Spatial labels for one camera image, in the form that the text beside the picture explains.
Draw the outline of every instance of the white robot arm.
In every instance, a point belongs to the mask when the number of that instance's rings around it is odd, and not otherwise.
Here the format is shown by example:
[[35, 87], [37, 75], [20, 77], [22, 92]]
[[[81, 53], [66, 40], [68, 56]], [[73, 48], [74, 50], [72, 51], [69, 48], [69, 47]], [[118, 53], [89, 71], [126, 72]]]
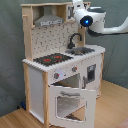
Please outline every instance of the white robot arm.
[[76, 22], [79, 25], [88, 28], [90, 36], [128, 33], [128, 17], [119, 27], [104, 28], [106, 12], [101, 7], [85, 9], [83, 0], [73, 0], [73, 13]]

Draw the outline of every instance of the wooden play kitchen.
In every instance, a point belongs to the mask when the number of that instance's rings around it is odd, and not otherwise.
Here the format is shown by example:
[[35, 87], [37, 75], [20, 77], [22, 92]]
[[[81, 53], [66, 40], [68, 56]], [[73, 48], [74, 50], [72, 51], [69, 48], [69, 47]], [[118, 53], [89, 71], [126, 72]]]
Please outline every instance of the wooden play kitchen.
[[[21, 6], [27, 112], [45, 128], [94, 128], [105, 49], [85, 45], [85, 28], [72, 17], [72, 3]], [[71, 42], [75, 47], [69, 49]], [[83, 107], [82, 120], [72, 115]]]

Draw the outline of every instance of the oven handle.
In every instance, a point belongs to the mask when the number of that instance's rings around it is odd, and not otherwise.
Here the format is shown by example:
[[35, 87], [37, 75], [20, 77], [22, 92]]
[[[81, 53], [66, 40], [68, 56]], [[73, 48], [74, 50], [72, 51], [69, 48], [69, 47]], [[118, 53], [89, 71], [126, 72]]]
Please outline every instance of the oven handle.
[[85, 89], [86, 88], [86, 78], [85, 78], [85, 76], [83, 77], [83, 80], [84, 80], [84, 87], [82, 87], [82, 89]]
[[61, 94], [63, 96], [69, 96], [69, 97], [72, 97], [72, 96], [80, 96], [80, 93], [67, 93], [67, 92], [64, 92], [64, 91], [61, 91]]

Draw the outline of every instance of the oven door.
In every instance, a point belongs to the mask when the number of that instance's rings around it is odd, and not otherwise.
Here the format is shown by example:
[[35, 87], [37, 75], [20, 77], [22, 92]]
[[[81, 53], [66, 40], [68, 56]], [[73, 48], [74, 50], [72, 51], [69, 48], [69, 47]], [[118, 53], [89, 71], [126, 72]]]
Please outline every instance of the oven door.
[[[79, 109], [80, 100], [85, 101], [83, 120], [73, 115]], [[96, 92], [79, 88], [50, 85], [49, 123], [65, 128], [94, 128]]]

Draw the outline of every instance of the wall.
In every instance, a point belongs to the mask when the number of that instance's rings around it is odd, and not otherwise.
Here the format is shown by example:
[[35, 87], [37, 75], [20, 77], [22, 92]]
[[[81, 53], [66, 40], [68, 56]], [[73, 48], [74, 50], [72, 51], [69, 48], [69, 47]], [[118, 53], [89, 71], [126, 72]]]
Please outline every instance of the wall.
[[[24, 41], [20, 4], [60, 2], [60, 0], [4, 0], [0, 1], [0, 116], [16, 110], [25, 101], [22, 59]], [[92, 6], [107, 11], [106, 27], [123, 23], [128, 15], [126, 0], [91, 0]], [[128, 88], [128, 35], [90, 37], [86, 43], [106, 48], [103, 78]]]

